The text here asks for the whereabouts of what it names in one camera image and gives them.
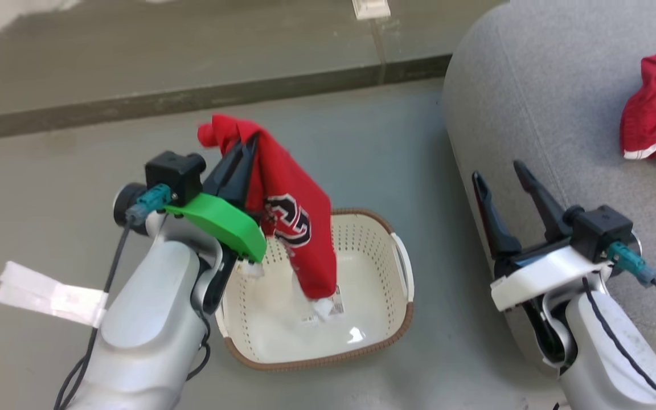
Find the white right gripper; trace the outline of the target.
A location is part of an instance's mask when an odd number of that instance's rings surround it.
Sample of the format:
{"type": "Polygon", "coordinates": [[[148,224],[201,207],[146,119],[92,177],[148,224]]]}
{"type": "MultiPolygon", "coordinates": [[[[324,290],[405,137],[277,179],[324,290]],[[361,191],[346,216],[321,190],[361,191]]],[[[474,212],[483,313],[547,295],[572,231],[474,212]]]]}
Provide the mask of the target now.
{"type": "Polygon", "coordinates": [[[523,161],[513,161],[513,167],[524,191],[533,200],[544,225],[544,238],[550,244],[522,250],[520,241],[510,234],[495,208],[484,177],[479,172],[471,175],[482,228],[494,260],[490,295],[498,311],[512,309],[590,273],[610,270],[612,266],[609,260],[594,263],[573,249],[570,239],[565,239],[572,235],[572,229],[563,220],[565,208],[523,161]]]}

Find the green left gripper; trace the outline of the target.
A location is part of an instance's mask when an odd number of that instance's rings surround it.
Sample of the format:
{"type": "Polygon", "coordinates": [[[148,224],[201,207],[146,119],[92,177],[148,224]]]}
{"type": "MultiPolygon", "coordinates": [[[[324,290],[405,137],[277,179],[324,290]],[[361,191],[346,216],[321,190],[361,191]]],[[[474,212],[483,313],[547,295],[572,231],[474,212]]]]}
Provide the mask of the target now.
{"type": "Polygon", "coordinates": [[[204,180],[204,194],[183,207],[166,205],[166,212],[184,217],[239,256],[261,263],[267,249],[265,235],[252,217],[239,210],[247,208],[256,154],[256,136],[235,143],[204,180]]]}

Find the red jersey with printed logo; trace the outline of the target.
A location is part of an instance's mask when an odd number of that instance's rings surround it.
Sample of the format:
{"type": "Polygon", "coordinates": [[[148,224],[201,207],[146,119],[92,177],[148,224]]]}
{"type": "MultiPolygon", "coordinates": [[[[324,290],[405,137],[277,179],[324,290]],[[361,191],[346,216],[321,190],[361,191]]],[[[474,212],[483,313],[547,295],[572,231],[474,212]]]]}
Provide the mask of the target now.
{"type": "Polygon", "coordinates": [[[265,236],[281,242],[312,315],[326,322],[338,285],[328,195],[286,148],[254,122],[214,115],[198,128],[197,138],[203,147],[216,147],[222,155],[239,142],[256,143],[245,207],[257,215],[265,236]]]}

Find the grey fabric sofa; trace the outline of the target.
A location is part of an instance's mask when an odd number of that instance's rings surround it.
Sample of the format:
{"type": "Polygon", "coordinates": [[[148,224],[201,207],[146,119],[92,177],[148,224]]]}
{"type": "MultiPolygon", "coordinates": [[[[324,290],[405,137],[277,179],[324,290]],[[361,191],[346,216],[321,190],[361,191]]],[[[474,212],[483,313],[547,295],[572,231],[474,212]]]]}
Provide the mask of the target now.
{"type": "Polygon", "coordinates": [[[510,233],[544,241],[516,177],[521,160],[563,206],[607,204],[633,221],[656,269],[656,158],[623,158],[622,110],[656,54],[656,0],[508,0],[460,41],[443,91],[444,119],[477,230],[479,171],[510,233]]]}

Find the white perforated laundry basket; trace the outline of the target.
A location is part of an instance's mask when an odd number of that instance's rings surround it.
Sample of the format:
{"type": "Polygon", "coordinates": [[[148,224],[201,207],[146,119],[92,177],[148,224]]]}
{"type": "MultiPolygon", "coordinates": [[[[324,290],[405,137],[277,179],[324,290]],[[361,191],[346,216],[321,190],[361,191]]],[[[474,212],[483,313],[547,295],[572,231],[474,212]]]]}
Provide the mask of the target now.
{"type": "Polygon", "coordinates": [[[388,221],[367,208],[336,208],[331,238],[337,291],[326,319],[303,296],[283,245],[266,243],[264,275],[235,267],[214,314],[229,352],[260,371],[292,371],[371,355],[397,342],[414,314],[411,259],[388,221]]]}

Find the white metal railing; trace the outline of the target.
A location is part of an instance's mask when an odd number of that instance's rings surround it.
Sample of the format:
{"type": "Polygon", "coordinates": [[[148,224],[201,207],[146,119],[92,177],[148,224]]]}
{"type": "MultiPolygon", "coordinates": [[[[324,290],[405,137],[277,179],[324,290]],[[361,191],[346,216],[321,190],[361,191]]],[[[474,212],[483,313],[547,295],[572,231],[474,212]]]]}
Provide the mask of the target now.
{"type": "Polygon", "coordinates": [[[358,21],[388,18],[391,16],[388,0],[351,0],[351,3],[358,21]]]}

